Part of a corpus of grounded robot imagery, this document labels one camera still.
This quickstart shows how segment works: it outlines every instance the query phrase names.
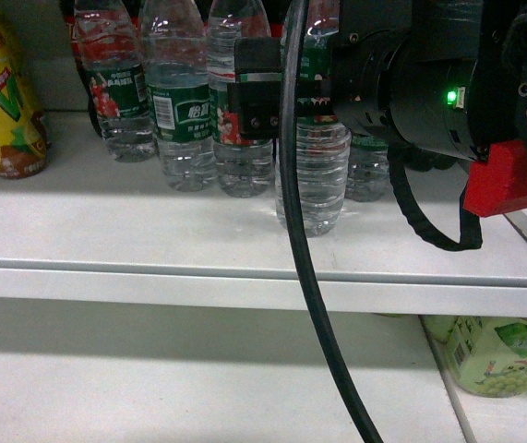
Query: white shelf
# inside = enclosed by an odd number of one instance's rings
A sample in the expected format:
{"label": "white shelf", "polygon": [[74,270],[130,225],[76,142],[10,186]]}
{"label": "white shelf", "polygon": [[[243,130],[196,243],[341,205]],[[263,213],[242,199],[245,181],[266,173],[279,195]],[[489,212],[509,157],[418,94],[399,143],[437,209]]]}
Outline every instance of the white shelf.
{"label": "white shelf", "polygon": [[[332,320],[385,442],[464,442],[416,316]],[[0,299],[0,441],[359,436],[305,312]]]}
{"label": "white shelf", "polygon": [[[47,170],[0,178],[0,297],[305,308],[272,190],[178,193],[157,159],[109,159],[84,113],[50,119]],[[456,235],[464,172],[411,178]],[[346,200],[335,229],[309,242],[329,309],[527,317],[527,244],[503,217],[482,224],[481,250],[450,253],[413,233],[392,194]]]}
{"label": "white shelf", "polygon": [[508,399],[473,395],[453,380],[441,343],[432,342],[454,409],[468,443],[522,443],[527,441],[527,394]]}

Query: red plastic bracket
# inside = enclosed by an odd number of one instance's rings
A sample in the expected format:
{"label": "red plastic bracket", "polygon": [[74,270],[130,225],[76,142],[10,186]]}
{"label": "red plastic bracket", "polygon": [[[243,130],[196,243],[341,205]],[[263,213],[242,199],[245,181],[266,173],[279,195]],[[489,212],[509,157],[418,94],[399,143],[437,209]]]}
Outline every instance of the red plastic bracket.
{"label": "red plastic bracket", "polygon": [[479,217],[527,208],[527,149],[521,140],[491,145],[488,162],[473,162],[464,208]]}

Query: plastic water bottle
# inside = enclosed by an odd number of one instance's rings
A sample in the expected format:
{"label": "plastic water bottle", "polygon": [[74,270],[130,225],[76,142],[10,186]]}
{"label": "plastic water bottle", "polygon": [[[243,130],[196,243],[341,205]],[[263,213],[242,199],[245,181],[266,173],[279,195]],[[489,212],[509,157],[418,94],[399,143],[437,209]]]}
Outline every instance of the plastic water bottle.
{"label": "plastic water bottle", "polygon": [[210,119],[218,181],[232,197],[263,193],[272,173],[271,140],[245,140],[238,115],[228,110],[226,85],[235,82],[234,42],[244,37],[269,37],[261,0],[214,0],[208,19]]}
{"label": "plastic water bottle", "polygon": [[[138,22],[138,11],[140,10],[140,1],[141,0],[124,0],[124,5],[126,6],[127,12],[132,18],[132,22],[137,24]],[[78,43],[75,39],[74,28],[75,28],[75,0],[60,0],[60,10],[62,12],[62,18],[66,24],[68,30],[68,38],[70,40],[70,48],[72,54],[75,58],[75,66],[77,68],[78,76],[82,82],[87,95],[89,96],[89,103],[87,106],[87,111],[89,113],[89,119],[93,125],[93,129],[98,136],[101,135],[101,128],[99,126],[99,121],[97,120],[97,112],[95,111],[95,104],[93,103],[93,98],[89,90],[89,84],[87,82],[87,75],[85,74],[85,69],[82,66],[82,61],[80,60],[80,51],[78,50]]]}
{"label": "plastic water bottle", "polygon": [[192,0],[146,0],[140,13],[150,116],[170,187],[199,191],[216,180],[211,146],[206,34]]}
{"label": "plastic water bottle", "polygon": [[[339,30],[339,3],[311,0],[300,79],[327,78],[329,37]],[[299,117],[296,124],[296,170],[306,236],[330,231],[343,206],[351,133],[334,115]],[[275,174],[276,211],[286,226],[279,158]]]}
{"label": "plastic water bottle", "polygon": [[136,28],[121,0],[76,0],[75,37],[102,138],[118,162],[155,153]]}
{"label": "plastic water bottle", "polygon": [[389,145],[373,137],[352,137],[345,198],[379,200],[389,187]]}

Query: yellow drink bottle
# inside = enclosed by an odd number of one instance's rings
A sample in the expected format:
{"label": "yellow drink bottle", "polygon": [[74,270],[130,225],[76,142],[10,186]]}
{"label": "yellow drink bottle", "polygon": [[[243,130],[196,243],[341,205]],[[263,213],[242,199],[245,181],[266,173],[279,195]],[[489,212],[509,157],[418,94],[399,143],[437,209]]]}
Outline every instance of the yellow drink bottle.
{"label": "yellow drink bottle", "polygon": [[23,178],[45,167],[47,142],[40,129],[40,105],[26,73],[11,55],[14,34],[0,20],[0,176]]}

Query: green led light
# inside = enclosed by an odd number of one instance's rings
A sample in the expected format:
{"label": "green led light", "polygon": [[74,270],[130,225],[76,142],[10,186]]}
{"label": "green led light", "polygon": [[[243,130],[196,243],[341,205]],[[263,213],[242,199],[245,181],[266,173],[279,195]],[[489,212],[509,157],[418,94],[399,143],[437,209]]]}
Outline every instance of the green led light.
{"label": "green led light", "polygon": [[455,90],[451,90],[448,92],[448,103],[454,103],[456,99],[458,98],[458,92]]}

